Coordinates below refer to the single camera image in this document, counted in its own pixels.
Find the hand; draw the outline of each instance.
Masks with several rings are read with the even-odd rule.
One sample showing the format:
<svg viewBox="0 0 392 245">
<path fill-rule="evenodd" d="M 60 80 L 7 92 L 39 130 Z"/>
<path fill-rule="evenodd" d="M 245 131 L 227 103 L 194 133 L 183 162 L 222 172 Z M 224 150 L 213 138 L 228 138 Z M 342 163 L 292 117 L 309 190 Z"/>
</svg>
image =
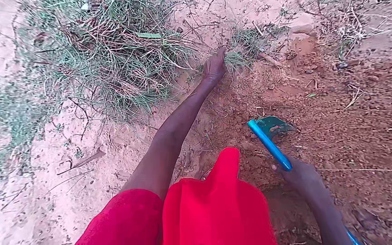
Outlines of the hand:
<svg viewBox="0 0 392 245">
<path fill-rule="evenodd" d="M 219 82 L 226 72 L 225 66 L 225 51 L 226 47 L 220 48 L 216 54 L 213 54 L 206 62 L 203 64 L 203 80 L 209 80 L 210 82 Z"/>
<path fill-rule="evenodd" d="M 312 164 L 304 163 L 292 157 L 288 157 L 293 169 L 289 172 L 281 167 L 274 166 L 294 189 L 296 189 L 308 201 L 329 198 L 330 192 L 323 184 L 323 180 Z"/>
</svg>

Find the stick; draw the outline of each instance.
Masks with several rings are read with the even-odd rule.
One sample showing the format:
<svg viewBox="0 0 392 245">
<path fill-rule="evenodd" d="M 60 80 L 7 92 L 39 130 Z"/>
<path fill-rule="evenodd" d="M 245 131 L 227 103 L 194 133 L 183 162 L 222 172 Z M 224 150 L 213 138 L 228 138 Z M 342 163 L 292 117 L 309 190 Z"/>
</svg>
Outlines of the stick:
<svg viewBox="0 0 392 245">
<path fill-rule="evenodd" d="M 57 187 L 57 186 L 63 184 L 64 182 L 70 181 L 71 179 L 76 178 L 76 177 L 78 177 L 78 176 L 80 176 L 80 175 L 90 173 L 91 171 L 93 171 L 93 170 L 89 170 L 89 171 L 87 171 L 87 172 L 84 172 L 84 173 L 81 173 L 81 174 L 77 174 L 77 175 L 75 175 L 75 176 L 72 176 L 72 177 L 68 178 L 67 180 L 61 182 L 60 184 L 58 184 L 58 185 L 52 187 L 48 192 L 46 192 L 46 194 L 50 193 L 55 187 Z"/>
<path fill-rule="evenodd" d="M 10 204 L 11 202 L 13 202 L 13 200 L 14 200 L 15 198 L 17 198 L 17 197 L 22 193 L 22 191 L 25 189 L 25 187 L 27 187 L 27 184 L 24 185 L 24 187 L 22 188 L 22 190 L 19 191 L 19 193 L 16 194 L 16 196 L 14 196 L 13 199 L 11 199 L 7 204 L 5 204 L 5 205 L 3 206 L 3 208 L 1 209 L 1 211 L 3 211 L 3 209 L 5 209 L 5 208 L 8 206 L 8 204 Z"/>
<path fill-rule="evenodd" d="M 258 26 L 255 24 L 254 21 L 252 21 L 252 24 L 254 25 L 254 27 L 257 29 L 258 33 L 263 37 L 264 34 L 261 32 L 261 30 L 258 28 Z"/>
</svg>

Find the pebble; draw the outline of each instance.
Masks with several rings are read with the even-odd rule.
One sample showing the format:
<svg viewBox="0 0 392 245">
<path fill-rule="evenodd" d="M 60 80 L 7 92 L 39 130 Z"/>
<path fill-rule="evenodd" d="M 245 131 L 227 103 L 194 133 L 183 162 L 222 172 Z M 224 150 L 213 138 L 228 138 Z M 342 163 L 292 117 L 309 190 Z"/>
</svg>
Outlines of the pebble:
<svg viewBox="0 0 392 245">
<path fill-rule="evenodd" d="M 377 77 L 377 76 L 368 76 L 367 79 L 370 80 L 370 81 L 378 81 L 379 77 Z"/>
<path fill-rule="evenodd" d="M 290 78 L 290 80 L 288 81 L 289 85 L 296 85 L 299 82 L 299 79 L 297 78 Z"/>
</svg>

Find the sandy ground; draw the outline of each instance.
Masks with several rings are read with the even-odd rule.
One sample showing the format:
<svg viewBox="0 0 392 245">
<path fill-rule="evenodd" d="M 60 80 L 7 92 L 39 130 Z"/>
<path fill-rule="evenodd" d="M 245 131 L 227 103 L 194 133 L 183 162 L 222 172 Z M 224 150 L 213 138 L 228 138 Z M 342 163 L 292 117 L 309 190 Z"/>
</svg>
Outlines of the sandy ground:
<svg viewBox="0 0 392 245">
<path fill-rule="evenodd" d="M 177 5 L 174 27 L 184 31 L 200 25 L 191 37 L 200 40 L 200 56 L 225 44 L 231 27 L 252 27 L 274 21 L 282 7 L 298 9 L 295 3 L 270 1 L 199 1 Z M 0 1 L 0 75 L 16 70 L 11 21 L 14 1 Z M 282 52 L 297 56 L 277 59 L 277 68 L 261 60 L 251 71 L 228 74 L 210 94 L 188 134 L 177 161 L 173 182 L 191 175 L 199 166 L 209 170 L 224 147 L 241 152 L 240 178 L 266 195 L 279 244 L 319 244 L 318 228 L 304 201 L 284 186 L 270 168 L 274 160 L 252 135 L 246 122 L 258 116 L 275 115 L 299 131 L 276 139 L 281 150 L 322 170 L 325 183 L 334 192 L 346 226 L 367 244 L 392 244 L 392 172 L 330 171 L 327 169 L 392 169 L 392 36 L 367 39 L 349 57 L 344 69 L 335 67 L 336 57 L 316 47 L 320 16 L 297 14 Z M 177 84 L 186 92 L 197 85 L 186 72 Z M 346 106 L 357 89 L 360 99 Z M 307 98 L 306 95 L 317 93 Z M 0 186 L 0 244 L 74 244 L 90 220 L 98 214 L 129 178 L 155 135 L 156 129 L 179 103 L 166 102 L 152 108 L 149 126 L 90 125 L 81 139 L 85 121 L 77 119 L 70 101 L 54 116 L 58 132 L 46 125 L 44 138 L 31 150 L 33 176 L 12 173 Z M 88 164 L 57 175 L 97 149 L 105 155 Z M 185 167 L 186 158 L 190 166 Z"/>
</svg>

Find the red fabric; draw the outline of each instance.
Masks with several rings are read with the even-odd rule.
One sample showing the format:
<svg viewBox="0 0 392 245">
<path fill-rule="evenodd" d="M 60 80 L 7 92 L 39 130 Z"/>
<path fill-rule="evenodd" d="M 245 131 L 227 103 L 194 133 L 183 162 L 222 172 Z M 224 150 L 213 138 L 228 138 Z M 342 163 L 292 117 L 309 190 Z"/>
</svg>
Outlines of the red fabric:
<svg viewBox="0 0 392 245">
<path fill-rule="evenodd" d="M 163 208 L 165 245 L 275 245 L 264 195 L 237 179 L 240 154 L 225 148 L 204 181 L 172 185 Z"/>
<path fill-rule="evenodd" d="M 93 218 L 75 245 L 159 244 L 162 206 L 153 192 L 121 192 Z"/>
<path fill-rule="evenodd" d="M 101 245 L 276 245 L 264 195 L 237 179 L 240 154 L 225 148 L 205 181 L 182 179 L 164 202 L 146 190 L 107 204 L 76 243 Z"/>
</svg>

